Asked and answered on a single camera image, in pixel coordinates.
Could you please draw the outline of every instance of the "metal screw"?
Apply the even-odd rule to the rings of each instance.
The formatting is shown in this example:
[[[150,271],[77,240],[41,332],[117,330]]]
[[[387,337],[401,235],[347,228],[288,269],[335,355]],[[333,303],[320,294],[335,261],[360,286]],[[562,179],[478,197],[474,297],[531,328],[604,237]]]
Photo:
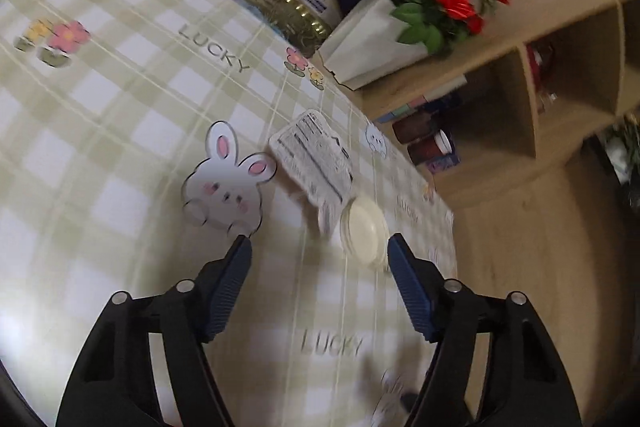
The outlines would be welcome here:
[[[191,279],[183,279],[175,285],[175,289],[180,293],[189,293],[195,287],[196,283],[194,283]]]
[[[511,300],[515,302],[518,306],[522,306],[527,303],[527,296],[521,292],[513,292],[511,294]]]
[[[460,282],[458,279],[447,279],[444,282],[444,289],[451,293],[458,293],[460,290],[462,290],[462,282]]]
[[[129,296],[125,292],[117,292],[111,297],[111,302],[114,304],[122,304],[126,302],[128,298]]]

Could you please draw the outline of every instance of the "green and white plaid pattern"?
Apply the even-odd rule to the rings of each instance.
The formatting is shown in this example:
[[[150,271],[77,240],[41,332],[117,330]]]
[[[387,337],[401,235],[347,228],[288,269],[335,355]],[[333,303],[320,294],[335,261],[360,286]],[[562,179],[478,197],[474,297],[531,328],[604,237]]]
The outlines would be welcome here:
[[[77,20],[91,38],[55,68],[15,47],[36,20]],[[423,199],[389,144],[387,158],[372,152],[369,122],[332,79],[318,90],[284,67],[287,46],[231,0],[0,0],[0,357],[49,425],[112,293],[162,293],[223,255],[180,197],[212,122],[233,126],[243,158],[319,109],[390,232],[455,275],[449,209]],[[431,347],[394,280],[347,259],[339,233],[320,237],[298,191],[282,170],[261,186],[250,275],[207,347],[225,402],[240,427],[398,421],[399,389],[424,377]]]

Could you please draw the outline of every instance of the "checkered tablecloth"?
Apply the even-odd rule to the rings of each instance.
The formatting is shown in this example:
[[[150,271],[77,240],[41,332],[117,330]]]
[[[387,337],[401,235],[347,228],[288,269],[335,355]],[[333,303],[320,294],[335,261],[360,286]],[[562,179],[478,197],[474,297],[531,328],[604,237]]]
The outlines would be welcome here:
[[[455,275],[449,209],[423,198],[390,144],[386,157],[372,151],[369,122],[332,79],[286,67],[288,47],[231,0],[0,0],[0,358],[49,425],[111,294],[163,293],[225,253],[228,238],[188,223],[181,199],[215,121],[244,158],[320,110],[348,146],[357,191]],[[207,346],[236,425],[399,421],[399,392],[424,377],[431,347],[394,280],[347,259],[338,235],[320,237],[283,169],[260,190],[252,269]],[[158,363],[162,409],[178,425]]]

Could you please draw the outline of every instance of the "wooden floor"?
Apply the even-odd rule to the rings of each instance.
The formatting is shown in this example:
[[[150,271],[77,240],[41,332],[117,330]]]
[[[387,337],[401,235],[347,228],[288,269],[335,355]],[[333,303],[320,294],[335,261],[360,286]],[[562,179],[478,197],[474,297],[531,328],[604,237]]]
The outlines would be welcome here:
[[[460,279],[476,293],[526,293],[569,374],[585,425],[628,370],[632,300],[614,186],[591,153],[495,200],[456,211]],[[476,359],[486,360],[487,339]],[[483,372],[467,390],[477,408]]]

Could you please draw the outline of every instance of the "bunny face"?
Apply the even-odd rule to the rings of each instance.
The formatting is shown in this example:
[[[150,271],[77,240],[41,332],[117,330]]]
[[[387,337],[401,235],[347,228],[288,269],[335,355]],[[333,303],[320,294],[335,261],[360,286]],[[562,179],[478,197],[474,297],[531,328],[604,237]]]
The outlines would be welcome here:
[[[268,154],[256,153],[238,164],[236,135],[224,121],[209,129],[206,149],[209,159],[184,182],[185,211],[201,225],[249,237],[262,222],[258,184],[273,178],[276,162]]]
[[[385,137],[375,125],[370,123],[365,131],[367,143],[373,152],[379,152],[383,158],[386,158],[386,141]]]

